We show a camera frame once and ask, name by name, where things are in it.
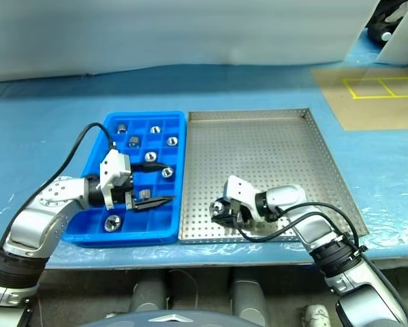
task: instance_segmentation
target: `perforated metal tray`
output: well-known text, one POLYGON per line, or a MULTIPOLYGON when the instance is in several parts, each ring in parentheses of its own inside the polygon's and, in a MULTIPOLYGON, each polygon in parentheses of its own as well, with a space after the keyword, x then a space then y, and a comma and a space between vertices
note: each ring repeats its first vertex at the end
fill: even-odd
MULTIPOLYGON (((181 226, 184 243, 242 242, 231 228, 210 220, 208 207, 223 194, 229 175, 258 189, 302 185, 311 201, 343 209, 360 235, 368 234, 336 164, 308 109, 190 112, 181 226)), ((342 230, 342 218, 325 211, 342 230)), ((249 234, 262 236, 287 225, 263 223, 249 234)), ((295 240, 290 230, 275 240, 295 240)))

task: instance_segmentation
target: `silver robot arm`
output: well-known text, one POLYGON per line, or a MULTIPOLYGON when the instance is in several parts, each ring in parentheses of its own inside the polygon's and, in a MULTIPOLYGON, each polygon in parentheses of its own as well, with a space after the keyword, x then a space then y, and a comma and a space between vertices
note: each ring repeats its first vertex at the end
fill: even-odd
MULTIPOLYGON (((260 191, 251 183, 230 176, 223 198, 211 205, 210 213, 213 221, 229 226, 233 218, 239 223, 247 223, 248 219, 260 222, 305 202, 308 200, 301 186, 260 191), (241 210, 234 210, 238 205, 241 210)), ((303 206, 285 217, 296 222, 308 213, 321 211, 316 206, 303 206)), ((331 292, 340 296, 336 310, 344 326, 408 326, 404 309, 366 257, 326 219, 312 215, 298 222, 293 230, 325 275, 331 292)))
POLYGON ((100 170, 100 177, 58 177, 15 218, 0 250, 1 307, 17 306, 36 293, 49 257, 78 212, 111 209, 114 202, 129 201, 127 208, 133 207, 128 156, 111 149, 100 170))

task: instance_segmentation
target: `metal cylinder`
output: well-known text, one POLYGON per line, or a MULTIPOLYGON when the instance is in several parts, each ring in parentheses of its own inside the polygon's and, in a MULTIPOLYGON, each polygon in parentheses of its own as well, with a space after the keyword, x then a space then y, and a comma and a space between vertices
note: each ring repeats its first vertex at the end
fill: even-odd
POLYGON ((129 312, 167 309, 168 290, 164 282, 164 271, 151 270, 134 287, 129 312))
POLYGON ((157 160, 157 153, 154 152, 154 151, 147 152, 147 153, 144 155, 144 160, 145 160, 146 162, 154 162, 154 161, 156 161, 156 160, 157 160))
POLYGON ((248 270, 237 268, 232 282, 232 314, 260 326, 269 326, 266 298, 248 270))
POLYGON ((166 141, 168 146, 177 146, 178 145, 178 138, 175 136, 170 136, 166 141))
POLYGON ((143 189, 140 192, 138 192, 138 197, 141 200, 146 200, 151 197, 151 189, 143 189))
POLYGON ((140 139, 137 136, 132 136, 128 140, 128 147, 138 148, 140 146, 140 139))
POLYGON ((124 134, 127 132, 127 126, 124 124, 120 124, 117 126, 117 134, 124 134))
POLYGON ((152 127, 149 129, 149 132, 150 132, 151 134, 161 133, 161 127, 160 127, 160 126, 152 126, 152 127))
POLYGON ((108 216, 104 223, 104 230, 106 232, 114 232, 122 225, 122 219, 118 215, 108 216))
POLYGON ((161 171, 161 175, 163 178, 170 178, 174 174, 174 170, 172 167, 166 167, 161 171))

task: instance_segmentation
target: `metal part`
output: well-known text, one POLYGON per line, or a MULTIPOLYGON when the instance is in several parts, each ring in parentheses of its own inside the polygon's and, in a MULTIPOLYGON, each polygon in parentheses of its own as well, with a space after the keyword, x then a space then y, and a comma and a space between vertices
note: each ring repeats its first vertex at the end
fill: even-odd
POLYGON ((393 312, 386 303, 392 302, 384 302, 375 288, 367 285, 344 295, 339 300, 339 305, 352 326, 370 326, 374 322, 382 322, 376 326, 406 326, 397 324, 393 312))
POLYGON ((161 127, 160 127, 160 126, 152 126, 152 127, 149 129, 149 132, 150 132, 151 134, 161 133, 161 127))
POLYGON ((147 152, 147 153, 144 155, 144 160, 145 160, 146 162, 154 162, 154 161, 156 161, 156 160, 157 160, 157 153, 154 152, 154 151, 147 152))
POLYGON ((3 248, 21 257, 49 258, 70 220, 89 207, 87 191, 84 178, 52 182, 17 216, 3 248))
POLYGON ((168 146, 177 146, 178 145, 178 138, 175 137, 175 136, 170 136, 168 138, 167 143, 168 143, 168 146))
POLYGON ((151 197, 151 189, 143 189, 140 192, 138 192, 138 197, 141 200, 147 200, 151 197))
POLYGON ((172 167, 166 167, 161 171, 161 175, 163 178, 170 178, 174 174, 174 169, 172 167))
POLYGON ((384 33, 382 33, 382 35, 381 35, 381 40, 383 40, 383 41, 390 41, 390 39, 392 38, 392 34, 390 33, 390 32, 384 32, 384 33))
POLYGON ((25 289, 7 288, 0 286, 0 306, 14 307, 24 301, 24 299, 34 295, 39 285, 25 289))
POLYGON ((124 134, 127 132, 127 126, 124 124, 119 124, 117 126, 117 134, 124 134))
POLYGON ((344 239, 343 235, 338 235, 336 238, 333 239, 334 242, 340 242, 341 240, 344 239))
POLYGON ((138 148, 140 146, 140 139, 138 136, 132 136, 128 140, 128 146, 130 148, 138 148))
POLYGON ((131 192, 125 192, 125 207, 127 210, 131 210, 133 208, 133 197, 131 192))
POLYGON ((220 201, 214 201, 210 204, 210 214, 214 216, 218 216, 223 212, 224 205, 220 201))
POLYGON ((122 219, 118 215, 108 216, 104 223, 104 230, 106 232, 114 232, 122 225, 122 219))
MULTIPOLYGON (((180 241, 245 241, 237 231, 211 222, 208 214, 208 205, 220 198, 231 174, 263 190, 302 185, 310 199, 336 205, 351 217, 360 235, 368 233, 309 110, 191 112, 187 126, 180 241)), ((338 215, 330 216, 342 231, 349 231, 338 215)), ((283 217, 260 223, 251 232, 263 236, 288 223, 283 217)), ((296 239, 290 230, 275 240, 296 239)))
POLYGON ((364 261, 344 273, 325 278, 325 283, 338 295, 351 292, 362 285, 372 285, 386 302, 388 300, 386 296, 382 296, 382 294, 388 293, 387 289, 364 261))

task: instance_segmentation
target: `cardboard sheet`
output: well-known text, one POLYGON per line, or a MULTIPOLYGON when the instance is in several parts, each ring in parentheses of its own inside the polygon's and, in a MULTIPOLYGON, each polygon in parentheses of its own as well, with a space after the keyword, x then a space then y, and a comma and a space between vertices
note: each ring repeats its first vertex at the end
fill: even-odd
POLYGON ((347 131, 408 129, 408 69, 312 69, 347 131))

